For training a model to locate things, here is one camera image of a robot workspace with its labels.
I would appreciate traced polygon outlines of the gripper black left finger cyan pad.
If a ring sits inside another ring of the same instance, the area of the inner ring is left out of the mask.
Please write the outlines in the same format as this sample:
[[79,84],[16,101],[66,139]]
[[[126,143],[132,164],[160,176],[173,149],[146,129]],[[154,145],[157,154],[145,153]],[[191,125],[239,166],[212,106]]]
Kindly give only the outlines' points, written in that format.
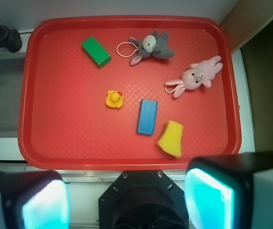
[[58,172],[0,172],[0,229],[67,229],[69,222],[69,189]]

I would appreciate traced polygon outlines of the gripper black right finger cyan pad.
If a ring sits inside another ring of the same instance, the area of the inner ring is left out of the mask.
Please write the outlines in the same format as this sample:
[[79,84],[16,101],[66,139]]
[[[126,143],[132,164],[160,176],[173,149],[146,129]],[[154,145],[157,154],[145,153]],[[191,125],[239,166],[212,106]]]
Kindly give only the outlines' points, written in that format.
[[184,197],[197,229],[273,229],[273,151],[192,159]]

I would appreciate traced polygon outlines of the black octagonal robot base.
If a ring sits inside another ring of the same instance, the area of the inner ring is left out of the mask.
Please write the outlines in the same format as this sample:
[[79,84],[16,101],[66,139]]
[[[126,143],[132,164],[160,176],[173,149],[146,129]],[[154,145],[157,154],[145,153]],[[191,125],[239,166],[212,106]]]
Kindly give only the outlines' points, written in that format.
[[101,229],[188,229],[184,191],[162,171],[124,171],[99,197]]

